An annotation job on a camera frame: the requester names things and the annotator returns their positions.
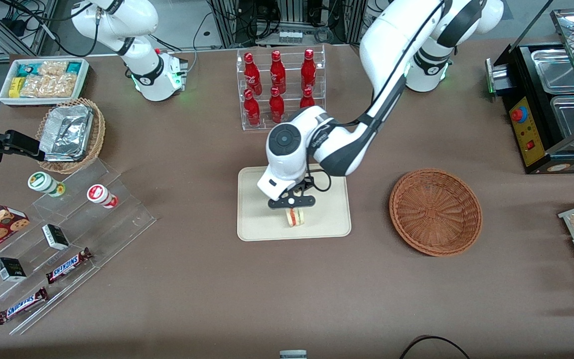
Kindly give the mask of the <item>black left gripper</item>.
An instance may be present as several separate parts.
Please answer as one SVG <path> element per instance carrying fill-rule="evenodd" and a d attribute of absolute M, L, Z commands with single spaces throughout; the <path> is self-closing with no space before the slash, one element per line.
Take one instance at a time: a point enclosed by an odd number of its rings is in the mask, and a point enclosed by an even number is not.
<path fill-rule="evenodd" d="M 310 211 L 310 207 L 316 204 L 316 198 L 306 195 L 306 191 L 314 187 L 313 178 L 303 178 L 294 187 L 283 191 L 278 200 L 269 199 L 268 207 L 271 209 L 284 209 L 285 216 L 288 216 L 288 209 L 303 207 L 303 214 Z"/>

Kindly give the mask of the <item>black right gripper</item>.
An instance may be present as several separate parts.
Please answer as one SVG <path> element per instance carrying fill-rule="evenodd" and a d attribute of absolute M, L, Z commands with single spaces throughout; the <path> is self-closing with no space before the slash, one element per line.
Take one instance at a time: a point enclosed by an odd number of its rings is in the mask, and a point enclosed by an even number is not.
<path fill-rule="evenodd" d="M 40 142 L 21 132 L 8 130 L 3 134 L 0 141 L 0 162 L 4 153 L 10 155 L 20 155 L 32 159 L 45 159 L 45 152 L 40 149 Z"/>

